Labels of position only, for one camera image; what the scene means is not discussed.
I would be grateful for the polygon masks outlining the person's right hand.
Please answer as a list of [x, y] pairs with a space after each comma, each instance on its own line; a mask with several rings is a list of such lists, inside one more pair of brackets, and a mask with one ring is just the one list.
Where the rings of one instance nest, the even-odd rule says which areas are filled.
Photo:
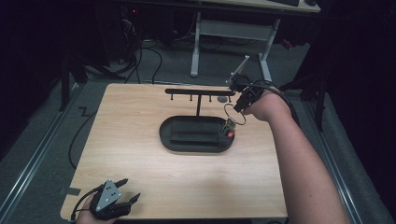
[[270, 124], [292, 119], [290, 109], [284, 100], [273, 92], [265, 91], [261, 98], [243, 110], [244, 115], [252, 115]]

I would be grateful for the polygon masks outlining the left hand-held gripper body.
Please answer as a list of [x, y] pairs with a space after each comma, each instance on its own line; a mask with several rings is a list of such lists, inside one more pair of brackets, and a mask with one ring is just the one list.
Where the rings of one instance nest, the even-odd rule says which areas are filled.
[[89, 210], [97, 219], [110, 220], [130, 213], [131, 206], [125, 203], [117, 203], [121, 193], [120, 188], [117, 189], [115, 183], [108, 179], [94, 195]]

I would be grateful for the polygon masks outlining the person's left hand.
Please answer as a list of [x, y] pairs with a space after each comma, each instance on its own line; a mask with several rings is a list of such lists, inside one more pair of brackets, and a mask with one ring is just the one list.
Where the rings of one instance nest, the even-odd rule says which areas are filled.
[[82, 205], [81, 211], [78, 212], [76, 224], [114, 224], [117, 219], [112, 218], [110, 220], [97, 219], [89, 210], [94, 194], [91, 194], [84, 204]]

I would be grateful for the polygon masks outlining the black key stand with tray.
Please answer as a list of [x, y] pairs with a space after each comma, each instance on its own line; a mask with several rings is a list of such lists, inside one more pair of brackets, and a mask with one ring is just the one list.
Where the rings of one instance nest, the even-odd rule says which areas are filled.
[[167, 149], [187, 153], [221, 153], [231, 147], [236, 121], [231, 117], [201, 116], [200, 111], [203, 96], [208, 96], [210, 101], [213, 96], [231, 101], [234, 96], [232, 91], [166, 89], [164, 92], [170, 94], [171, 98], [175, 94], [197, 97], [194, 116], [173, 116], [161, 124], [159, 136]]

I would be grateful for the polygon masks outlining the white-legged desk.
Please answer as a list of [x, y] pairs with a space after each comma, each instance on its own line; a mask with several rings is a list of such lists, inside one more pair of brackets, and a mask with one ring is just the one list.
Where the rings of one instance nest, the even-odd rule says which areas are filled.
[[[314, 7], [307, 5], [304, 0], [300, 0], [298, 7], [289, 7], [282, 4], [270, 2], [268, 0], [197, 0], [197, 6], [219, 6], [219, 7], [236, 7], [241, 9], [265, 9], [275, 13], [302, 13], [303, 15], [318, 14], [321, 8], [317, 4]], [[197, 77], [199, 74], [200, 62], [200, 38], [202, 35], [230, 37], [237, 39], [264, 41], [266, 43], [263, 52], [258, 54], [262, 77], [266, 80], [272, 80], [267, 58], [273, 45], [280, 17], [275, 16], [274, 21], [267, 25], [246, 23], [241, 21], [221, 21], [219, 19], [203, 19], [201, 13], [195, 14], [195, 34], [194, 49], [191, 58], [191, 76]]]

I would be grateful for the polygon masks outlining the metal floor rail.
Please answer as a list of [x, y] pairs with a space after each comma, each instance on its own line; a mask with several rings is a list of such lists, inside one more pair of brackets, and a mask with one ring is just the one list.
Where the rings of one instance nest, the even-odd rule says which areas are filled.
[[18, 179], [10, 190], [8, 196], [3, 200], [0, 205], [0, 224], [7, 224], [8, 220], [12, 216], [16, 206], [18, 205], [22, 195], [28, 188], [30, 182], [35, 176], [40, 164], [44, 160], [46, 154], [50, 149], [50, 144], [60, 125], [62, 124], [66, 113], [68, 112], [71, 104], [78, 97], [83, 89], [82, 84], [74, 84], [70, 90], [71, 96], [65, 105], [61, 106], [61, 109], [57, 112], [56, 116], [52, 120], [48, 129], [45, 131], [42, 139], [35, 148], [30, 160], [27, 162]]
[[336, 163], [336, 160], [331, 152], [330, 146], [324, 135], [324, 132], [318, 128], [314, 118], [314, 108], [310, 103], [303, 103], [305, 112], [307, 113], [308, 119], [315, 130], [316, 136], [318, 138], [321, 154], [324, 158], [324, 162], [329, 169], [335, 186], [341, 196], [341, 200], [345, 206], [346, 212], [350, 219], [351, 224], [361, 224], [361, 216], [357, 210], [356, 204], [353, 201], [352, 195], [350, 193], [349, 187], [346, 184], [345, 179], [342, 177], [340, 169]]

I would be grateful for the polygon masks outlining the black metal stand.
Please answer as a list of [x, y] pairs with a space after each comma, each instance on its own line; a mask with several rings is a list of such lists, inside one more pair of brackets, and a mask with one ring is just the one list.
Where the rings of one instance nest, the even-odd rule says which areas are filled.
[[83, 60], [77, 54], [67, 54], [62, 60], [61, 111], [65, 111], [70, 101], [70, 77], [73, 77], [77, 84], [86, 84], [88, 81]]
[[303, 101], [315, 102], [314, 122], [320, 131], [323, 131], [323, 112], [325, 109], [325, 93], [328, 75], [324, 72], [315, 72], [312, 75], [295, 78], [283, 86], [281, 91], [300, 90], [300, 98]]

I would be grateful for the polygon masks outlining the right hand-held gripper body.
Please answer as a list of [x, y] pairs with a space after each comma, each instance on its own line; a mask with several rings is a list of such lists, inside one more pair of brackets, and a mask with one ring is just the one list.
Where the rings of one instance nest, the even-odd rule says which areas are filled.
[[231, 76], [226, 80], [226, 84], [230, 91], [239, 92], [239, 98], [244, 97], [249, 101], [249, 105], [251, 105], [261, 98], [264, 91], [264, 86], [254, 83], [247, 76], [242, 74], [248, 59], [249, 56], [246, 55], [244, 60], [236, 67], [233, 72], [231, 72]]

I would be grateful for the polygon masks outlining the black keyboard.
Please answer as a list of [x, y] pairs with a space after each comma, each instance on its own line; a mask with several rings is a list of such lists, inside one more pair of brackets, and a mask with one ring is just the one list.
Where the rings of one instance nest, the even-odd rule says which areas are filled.
[[300, 4], [300, 0], [268, 0], [270, 2], [274, 2], [277, 4], [286, 5], [289, 7], [298, 7]]

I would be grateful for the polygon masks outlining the black computer tower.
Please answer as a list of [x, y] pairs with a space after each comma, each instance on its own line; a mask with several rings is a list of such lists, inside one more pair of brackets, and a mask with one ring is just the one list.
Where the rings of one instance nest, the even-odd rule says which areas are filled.
[[120, 24], [126, 45], [125, 60], [134, 63], [135, 52], [140, 45], [141, 29], [139, 27], [138, 10], [136, 7], [120, 7]]

